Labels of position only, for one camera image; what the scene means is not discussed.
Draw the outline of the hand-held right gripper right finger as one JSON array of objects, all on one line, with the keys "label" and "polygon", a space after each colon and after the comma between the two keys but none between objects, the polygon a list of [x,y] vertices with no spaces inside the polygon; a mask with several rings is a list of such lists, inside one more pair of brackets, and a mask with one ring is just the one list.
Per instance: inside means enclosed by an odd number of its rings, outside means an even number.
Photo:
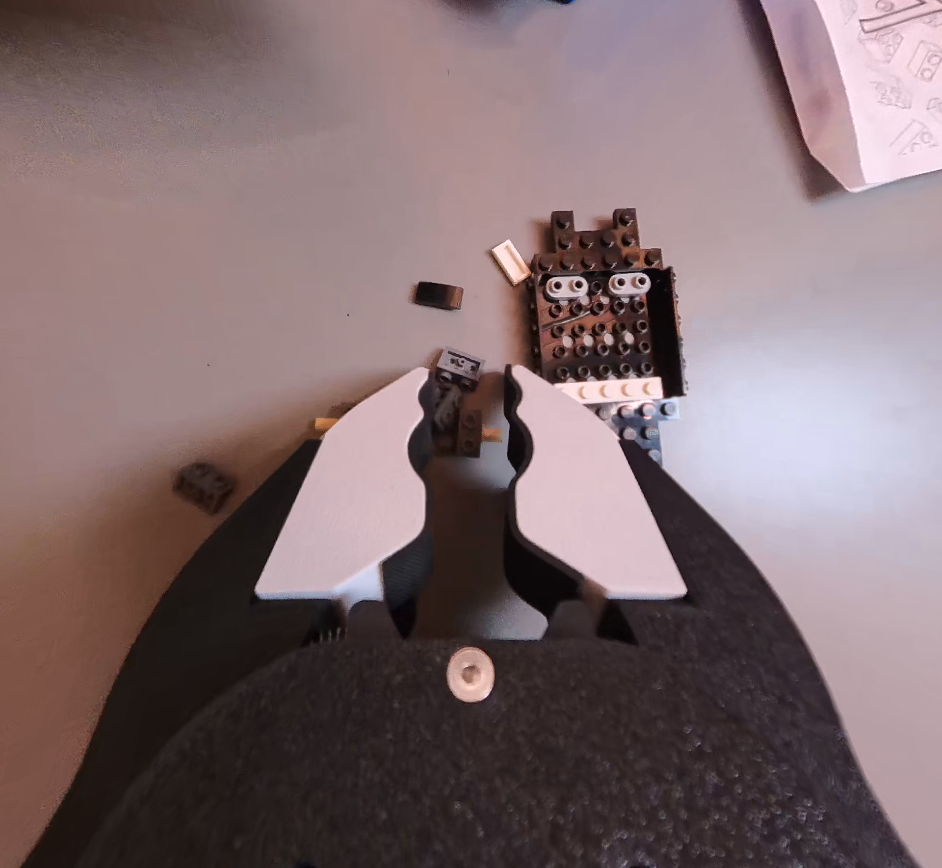
[{"label": "hand-held right gripper right finger", "polygon": [[522,365],[507,366],[504,381],[513,538],[577,594],[683,599],[687,584],[618,436]]}]

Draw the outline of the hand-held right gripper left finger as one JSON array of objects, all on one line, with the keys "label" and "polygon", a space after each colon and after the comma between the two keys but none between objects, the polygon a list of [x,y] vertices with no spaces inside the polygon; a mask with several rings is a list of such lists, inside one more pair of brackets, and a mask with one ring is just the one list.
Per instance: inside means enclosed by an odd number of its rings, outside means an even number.
[{"label": "hand-held right gripper left finger", "polygon": [[255,583],[261,601],[394,603],[384,567],[426,531],[432,378],[415,368],[329,428]]}]

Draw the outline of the black lego car chassis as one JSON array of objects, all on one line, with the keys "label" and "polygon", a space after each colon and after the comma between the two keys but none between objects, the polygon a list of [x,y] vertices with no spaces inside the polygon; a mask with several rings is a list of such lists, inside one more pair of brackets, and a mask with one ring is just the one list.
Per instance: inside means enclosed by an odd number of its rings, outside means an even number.
[{"label": "black lego car chassis", "polygon": [[524,282],[532,370],[663,464],[688,392],[676,271],[633,208],[591,228],[555,210],[546,237]]}]

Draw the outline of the small dark grey lego brick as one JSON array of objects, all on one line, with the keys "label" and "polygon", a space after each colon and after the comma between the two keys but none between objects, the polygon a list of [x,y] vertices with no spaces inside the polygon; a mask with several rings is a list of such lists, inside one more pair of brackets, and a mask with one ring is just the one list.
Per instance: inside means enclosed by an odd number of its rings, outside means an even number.
[{"label": "small dark grey lego brick", "polygon": [[215,516],[226,506],[236,488],[230,475],[209,462],[193,462],[175,475],[172,491],[195,508]]}]

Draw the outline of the small pale flat lego tile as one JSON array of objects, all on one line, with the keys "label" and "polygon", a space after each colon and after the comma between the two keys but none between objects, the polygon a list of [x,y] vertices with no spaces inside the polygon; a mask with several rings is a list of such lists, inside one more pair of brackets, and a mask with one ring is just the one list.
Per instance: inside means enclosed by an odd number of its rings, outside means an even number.
[{"label": "small pale flat lego tile", "polygon": [[492,247],[489,254],[512,286],[519,286],[531,277],[529,266],[510,239]]}]

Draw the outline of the white printed paper bag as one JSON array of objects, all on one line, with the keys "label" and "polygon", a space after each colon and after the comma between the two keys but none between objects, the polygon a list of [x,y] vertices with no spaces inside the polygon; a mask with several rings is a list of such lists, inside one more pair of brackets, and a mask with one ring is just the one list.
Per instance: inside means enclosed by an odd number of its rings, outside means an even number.
[{"label": "white printed paper bag", "polygon": [[941,167],[941,0],[759,0],[812,157],[847,191]]}]

